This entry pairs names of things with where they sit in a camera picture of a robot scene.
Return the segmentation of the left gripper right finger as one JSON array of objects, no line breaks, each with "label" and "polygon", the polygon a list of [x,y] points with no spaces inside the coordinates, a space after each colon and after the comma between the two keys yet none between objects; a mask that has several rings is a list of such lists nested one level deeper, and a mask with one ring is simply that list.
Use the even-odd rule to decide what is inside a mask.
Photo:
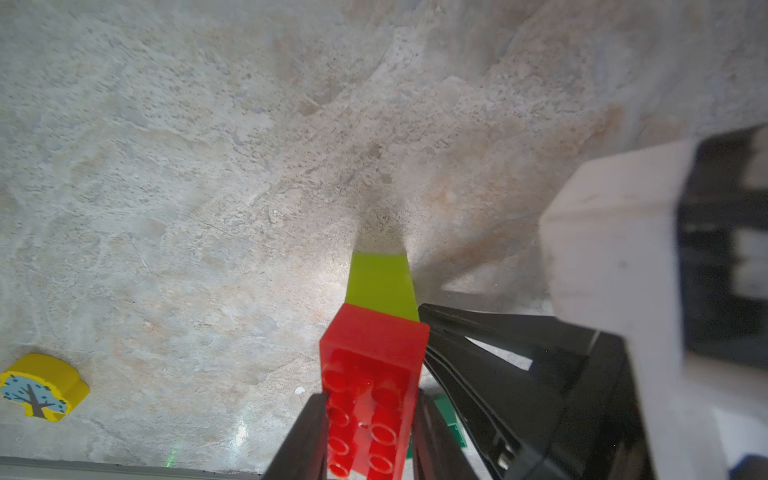
[{"label": "left gripper right finger", "polygon": [[412,459],[416,480],[477,480],[434,401],[418,390],[412,423]]}]

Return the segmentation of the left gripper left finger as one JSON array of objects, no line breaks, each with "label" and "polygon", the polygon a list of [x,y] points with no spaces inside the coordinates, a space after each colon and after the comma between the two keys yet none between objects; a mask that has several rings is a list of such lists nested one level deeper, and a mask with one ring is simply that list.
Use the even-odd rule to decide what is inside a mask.
[{"label": "left gripper left finger", "polygon": [[311,395],[263,474],[264,480],[326,480],[329,420],[327,393]]}]

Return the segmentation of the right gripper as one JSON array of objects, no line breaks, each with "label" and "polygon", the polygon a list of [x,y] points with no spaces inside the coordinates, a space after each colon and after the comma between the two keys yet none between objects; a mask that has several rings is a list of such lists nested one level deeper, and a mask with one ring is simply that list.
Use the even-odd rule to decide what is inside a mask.
[{"label": "right gripper", "polygon": [[506,351],[555,349],[534,355],[533,377],[479,348],[427,347],[427,368],[454,403],[487,470],[515,471],[517,479],[655,477],[620,337],[553,316],[432,304],[418,313],[433,329]]}]

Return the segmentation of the green lego brick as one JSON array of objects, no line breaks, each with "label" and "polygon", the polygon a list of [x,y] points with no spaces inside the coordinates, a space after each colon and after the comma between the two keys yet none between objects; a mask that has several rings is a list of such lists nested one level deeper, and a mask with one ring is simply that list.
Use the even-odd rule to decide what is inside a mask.
[{"label": "green lego brick", "polygon": [[433,400],[459,448],[466,449],[467,441],[463,434],[462,427],[460,426],[455,408],[448,396],[445,394],[432,395],[427,393],[424,393],[424,396]]}]

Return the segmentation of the red lego brick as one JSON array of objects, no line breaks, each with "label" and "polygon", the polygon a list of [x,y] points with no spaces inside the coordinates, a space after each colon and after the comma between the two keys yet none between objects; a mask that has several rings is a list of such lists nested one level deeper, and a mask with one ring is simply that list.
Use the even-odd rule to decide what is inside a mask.
[{"label": "red lego brick", "polygon": [[333,476],[403,476],[429,333],[424,323],[341,306],[319,341]]}]

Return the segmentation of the lime lego brick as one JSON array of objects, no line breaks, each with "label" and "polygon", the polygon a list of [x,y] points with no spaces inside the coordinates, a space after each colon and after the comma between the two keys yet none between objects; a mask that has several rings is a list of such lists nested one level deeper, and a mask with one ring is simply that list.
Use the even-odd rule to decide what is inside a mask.
[{"label": "lime lego brick", "polygon": [[345,302],[419,322],[413,280],[405,254],[352,254]]}]

